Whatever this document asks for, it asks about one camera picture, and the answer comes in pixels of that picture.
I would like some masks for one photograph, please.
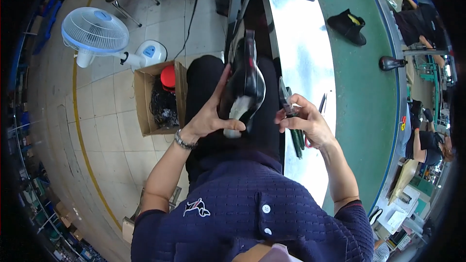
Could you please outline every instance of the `electric fan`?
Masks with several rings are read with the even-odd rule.
[[[94,7],[70,12],[61,24],[61,35],[66,46],[78,51],[76,63],[82,68],[101,56],[120,58],[121,64],[129,63],[133,72],[167,59],[167,49],[154,40],[143,42],[136,54],[122,52],[130,41],[128,28],[113,14]]]

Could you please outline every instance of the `metal watch band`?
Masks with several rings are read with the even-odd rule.
[[[181,131],[181,129],[179,129],[176,133],[175,133],[175,142],[180,145],[180,147],[182,147],[183,149],[186,149],[186,150],[193,150],[195,147],[198,146],[198,143],[194,143],[194,144],[188,144],[186,142],[184,142],[181,137],[179,136],[179,132]]]

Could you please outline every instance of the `cord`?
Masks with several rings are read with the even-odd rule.
[[[185,49],[185,47],[186,47],[186,42],[188,41],[189,32],[190,32],[190,30],[191,30],[192,18],[194,17],[194,13],[195,13],[195,11],[196,11],[196,6],[197,6],[197,4],[198,4],[198,0],[194,0],[194,7],[193,7],[193,9],[192,9],[191,21],[189,21],[188,35],[186,36],[186,39],[184,40],[183,48],[181,49],[181,51],[178,52],[178,54],[176,54],[176,56],[174,57],[174,59],[176,59],[176,58],[181,54],[181,52]]]

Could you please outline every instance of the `embroidered logo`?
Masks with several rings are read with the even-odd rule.
[[[202,201],[202,198],[199,197],[199,199],[195,202],[186,202],[186,206],[184,207],[184,212],[183,212],[183,216],[186,212],[188,211],[192,211],[192,210],[195,210],[197,209],[198,212],[199,212],[199,215],[201,217],[204,217],[204,216],[208,216],[210,215],[210,211],[208,211],[206,209],[206,205],[204,204],[204,202]]]

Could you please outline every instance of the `green conveyor belt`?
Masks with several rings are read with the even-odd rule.
[[[375,0],[319,0],[325,19],[350,9],[366,22],[367,44],[357,47],[327,25],[336,86],[336,137],[358,181],[359,196],[370,210],[391,155],[397,115],[395,71],[378,68],[391,56],[387,31]],[[323,209],[333,212],[329,190]]]

